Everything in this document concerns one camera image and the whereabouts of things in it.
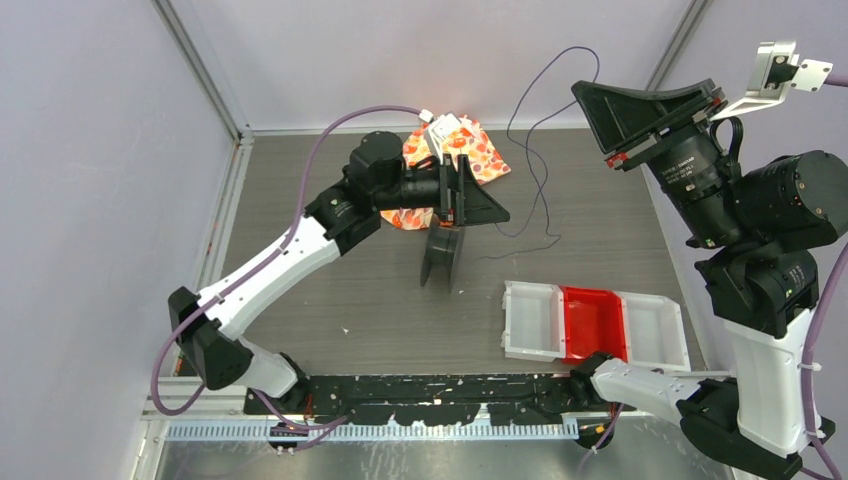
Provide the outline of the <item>red plastic bin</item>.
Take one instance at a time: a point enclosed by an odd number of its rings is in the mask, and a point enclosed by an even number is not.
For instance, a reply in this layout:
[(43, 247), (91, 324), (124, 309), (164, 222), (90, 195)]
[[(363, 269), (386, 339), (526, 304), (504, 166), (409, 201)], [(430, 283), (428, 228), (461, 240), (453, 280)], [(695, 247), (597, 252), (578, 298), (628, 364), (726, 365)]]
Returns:
[(611, 290), (562, 286), (565, 364), (577, 365), (596, 352), (628, 360), (623, 300)]

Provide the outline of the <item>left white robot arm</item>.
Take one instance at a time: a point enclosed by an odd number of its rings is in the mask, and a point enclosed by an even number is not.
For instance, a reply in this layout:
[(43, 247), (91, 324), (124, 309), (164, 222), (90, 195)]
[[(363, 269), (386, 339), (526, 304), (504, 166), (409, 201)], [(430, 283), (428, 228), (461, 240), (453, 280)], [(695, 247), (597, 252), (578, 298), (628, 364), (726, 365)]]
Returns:
[(307, 398), (301, 374), (285, 355), (247, 341), (245, 331), (297, 283), (375, 233), (382, 212), (401, 208), (429, 208), (437, 225), (456, 228), (510, 218), (475, 180), (467, 156), (431, 156), (410, 167), (398, 135), (365, 135), (341, 179), (306, 205), (273, 244), (200, 292), (180, 287), (168, 297), (175, 343), (203, 385), (259, 390), (280, 412), (298, 412)]

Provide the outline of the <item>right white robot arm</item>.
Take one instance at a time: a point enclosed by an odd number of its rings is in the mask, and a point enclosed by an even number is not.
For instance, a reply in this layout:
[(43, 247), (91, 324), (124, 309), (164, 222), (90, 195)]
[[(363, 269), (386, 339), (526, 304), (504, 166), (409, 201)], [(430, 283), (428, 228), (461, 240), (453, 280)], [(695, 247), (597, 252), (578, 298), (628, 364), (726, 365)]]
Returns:
[(847, 231), (847, 167), (822, 150), (743, 172), (740, 118), (711, 80), (669, 91), (579, 81), (572, 93), (610, 167), (646, 165), (690, 230), (688, 245), (735, 357), (726, 379), (680, 379), (595, 352), (574, 367), (574, 403), (632, 406), (677, 425), (705, 456), (789, 479), (835, 431), (812, 398), (825, 299), (813, 250)]

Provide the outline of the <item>black cable spool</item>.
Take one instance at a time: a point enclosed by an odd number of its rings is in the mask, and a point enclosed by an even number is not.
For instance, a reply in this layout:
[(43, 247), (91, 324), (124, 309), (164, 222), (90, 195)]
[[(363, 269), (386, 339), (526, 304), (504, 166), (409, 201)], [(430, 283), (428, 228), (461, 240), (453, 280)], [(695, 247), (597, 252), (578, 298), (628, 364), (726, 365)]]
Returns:
[(438, 267), (446, 272), (448, 290), (454, 289), (464, 239), (464, 227), (443, 225), (438, 219), (429, 226), (419, 276), (421, 287), (427, 284), (433, 268)]

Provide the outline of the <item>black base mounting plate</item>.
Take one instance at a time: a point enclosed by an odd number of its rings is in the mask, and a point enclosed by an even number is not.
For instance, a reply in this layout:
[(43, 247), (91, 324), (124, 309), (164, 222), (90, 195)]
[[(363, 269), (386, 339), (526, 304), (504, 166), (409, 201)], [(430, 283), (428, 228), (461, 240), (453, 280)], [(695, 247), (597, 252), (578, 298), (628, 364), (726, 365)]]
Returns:
[(314, 375), (271, 403), (289, 418), (323, 424), (344, 416), (368, 426), (468, 425), (484, 415), (496, 426), (553, 425), (564, 414), (606, 417), (618, 408), (577, 393), (566, 373)]

